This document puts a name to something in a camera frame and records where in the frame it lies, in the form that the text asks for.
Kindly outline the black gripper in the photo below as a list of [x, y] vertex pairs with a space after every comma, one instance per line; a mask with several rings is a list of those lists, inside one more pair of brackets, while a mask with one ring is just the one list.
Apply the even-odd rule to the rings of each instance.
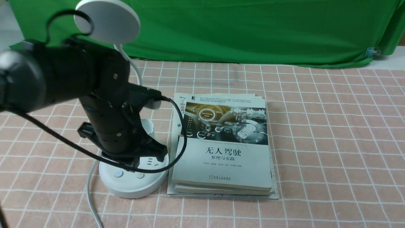
[[101, 157], [131, 168], [162, 168], [168, 154], [167, 147], [151, 136], [139, 136], [125, 118], [121, 107], [113, 108], [94, 95], [79, 98], [89, 122], [78, 129], [102, 150]]

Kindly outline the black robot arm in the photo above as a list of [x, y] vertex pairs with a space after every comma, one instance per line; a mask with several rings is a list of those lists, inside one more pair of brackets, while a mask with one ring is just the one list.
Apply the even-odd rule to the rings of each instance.
[[158, 90], [129, 82], [130, 64], [110, 48], [81, 39], [58, 47], [26, 42], [1, 52], [1, 112], [20, 116], [79, 99], [89, 122], [77, 130], [102, 152], [102, 162], [133, 171], [141, 157], [163, 162], [167, 147], [142, 126], [143, 108], [158, 109]]

